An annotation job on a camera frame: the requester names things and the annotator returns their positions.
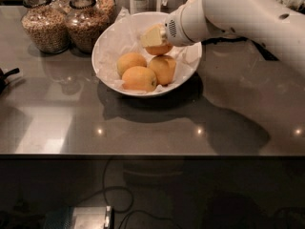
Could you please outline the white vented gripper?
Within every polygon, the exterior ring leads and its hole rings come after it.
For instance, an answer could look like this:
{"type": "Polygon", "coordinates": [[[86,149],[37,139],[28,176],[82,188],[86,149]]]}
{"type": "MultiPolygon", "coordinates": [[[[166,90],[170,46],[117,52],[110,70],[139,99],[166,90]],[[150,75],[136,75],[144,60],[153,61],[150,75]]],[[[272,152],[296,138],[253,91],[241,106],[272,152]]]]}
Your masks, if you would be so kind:
{"type": "Polygon", "coordinates": [[[164,26],[156,24],[144,31],[140,36],[141,45],[158,47],[168,40],[176,47],[184,47],[207,39],[209,32],[203,0],[187,0],[168,15],[164,26]]]}

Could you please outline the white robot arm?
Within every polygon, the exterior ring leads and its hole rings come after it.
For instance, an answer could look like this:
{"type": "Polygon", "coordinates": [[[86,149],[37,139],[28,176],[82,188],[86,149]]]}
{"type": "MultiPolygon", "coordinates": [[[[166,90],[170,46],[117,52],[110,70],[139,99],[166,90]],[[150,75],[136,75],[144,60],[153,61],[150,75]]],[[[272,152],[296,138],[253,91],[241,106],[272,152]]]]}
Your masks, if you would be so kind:
{"type": "Polygon", "coordinates": [[[140,37],[141,45],[190,46],[224,34],[246,37],[305,74],[305,15],[276,0],[187,0],[140,37]]]}

